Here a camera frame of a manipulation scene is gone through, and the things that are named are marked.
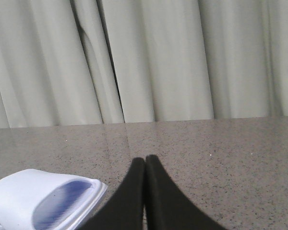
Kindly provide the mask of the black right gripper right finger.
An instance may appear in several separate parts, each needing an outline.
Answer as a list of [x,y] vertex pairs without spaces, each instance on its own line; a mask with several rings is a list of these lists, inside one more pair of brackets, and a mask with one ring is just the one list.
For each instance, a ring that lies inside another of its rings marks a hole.
[[144,200],[149,230],[224,230],[178,188],[156,155],[146,157]]

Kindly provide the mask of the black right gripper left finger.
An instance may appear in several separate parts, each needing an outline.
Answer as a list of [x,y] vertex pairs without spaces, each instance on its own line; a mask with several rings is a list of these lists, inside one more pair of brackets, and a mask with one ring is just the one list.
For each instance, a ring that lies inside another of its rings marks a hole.
[[134,158],[124,180],[82,230],[142,230],[145,162]]

